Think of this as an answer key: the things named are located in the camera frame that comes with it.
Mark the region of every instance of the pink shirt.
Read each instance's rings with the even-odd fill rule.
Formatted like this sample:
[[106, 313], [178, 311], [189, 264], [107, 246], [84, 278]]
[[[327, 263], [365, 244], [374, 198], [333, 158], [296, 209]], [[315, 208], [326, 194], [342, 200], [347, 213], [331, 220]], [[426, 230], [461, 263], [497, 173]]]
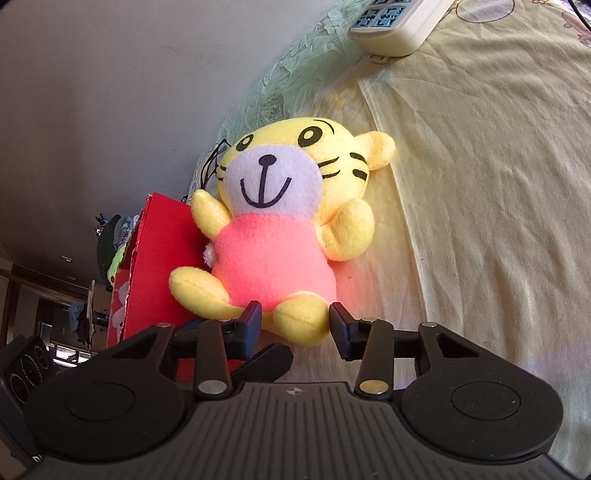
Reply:
[[214, 247], [212, 273], [226, 287], [231, 305], [258, 300], [271, 312], [298, 291], [336, 301], [335, 274], [309, 220], [240, 215], [222, 229]]

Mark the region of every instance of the power strip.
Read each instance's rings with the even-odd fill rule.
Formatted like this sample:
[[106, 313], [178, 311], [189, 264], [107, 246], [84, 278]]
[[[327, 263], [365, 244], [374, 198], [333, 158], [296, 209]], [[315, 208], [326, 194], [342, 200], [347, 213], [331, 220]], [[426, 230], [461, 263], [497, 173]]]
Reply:
[[404, 57], [425, 41], [453, 0], [374, 0], [349, 37], [378, 57]]

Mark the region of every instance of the yellow bedsheet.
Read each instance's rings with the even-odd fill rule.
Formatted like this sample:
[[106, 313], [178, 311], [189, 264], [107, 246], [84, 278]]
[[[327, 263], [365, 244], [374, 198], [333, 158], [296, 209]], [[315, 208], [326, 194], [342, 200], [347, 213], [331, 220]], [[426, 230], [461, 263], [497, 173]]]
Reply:
[[[591, 34], [544, 0], [456, 2], [420, 49], [363, 61], [301, 115], [392, 135], [369, 251], [337, 266], [357, 316], [439, 322], [549, 381], [552, 455], [591, 471]], [[354, 378], [333, 345], [289, 378]], [[397, 373], [412, 379], [408, 364]]]

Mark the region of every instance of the black cable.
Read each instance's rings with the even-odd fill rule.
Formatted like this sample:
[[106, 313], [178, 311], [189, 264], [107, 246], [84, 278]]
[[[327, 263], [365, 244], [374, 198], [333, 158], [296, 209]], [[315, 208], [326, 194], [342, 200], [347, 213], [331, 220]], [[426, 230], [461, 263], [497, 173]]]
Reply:
[[583, 25], [587, 27], [587, 30], [591, 32], [591, 25], [589, 25], [583, 14], [579, 11], [579, 8], [575, 6], [574, 0], [568, 0], [568, 2], [570, 3], [570, 7], [573, 9], [574, 13], [577, 15], [577, 17], [579, 17], [579, 20], [581, 20]]
[[209, 179], [214, 176], [217, 172], [217, 156], [220, 154], [220, 149], [222, 146], [231, 147], [231, 145], [227, 142], [224, 138], [220, 143], [218, 143], [217, 147], [213, 149], [211, 154], [208, 156], [207, 160], [203, 163], [203, 167], [201, 169], [201, 178], [200, 178], [200, 189], [204, 189], [207, 185]]

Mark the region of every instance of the red box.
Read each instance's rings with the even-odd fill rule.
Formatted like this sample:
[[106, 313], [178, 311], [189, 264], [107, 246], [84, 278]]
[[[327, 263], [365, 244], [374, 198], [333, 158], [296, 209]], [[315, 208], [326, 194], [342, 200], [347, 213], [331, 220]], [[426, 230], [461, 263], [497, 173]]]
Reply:
[[[148, 197], [115, 277], [108, 346], [158, 322], [178, 327], [196, 317], [171, 295], [168, 276], [177, 267], [207, 268], [203, 251], [208, 241], [193, 222], [189, 205], [159, 193]], [[181, 361], [177, 379], [189, 381], [192, 370], [192, 362]]]

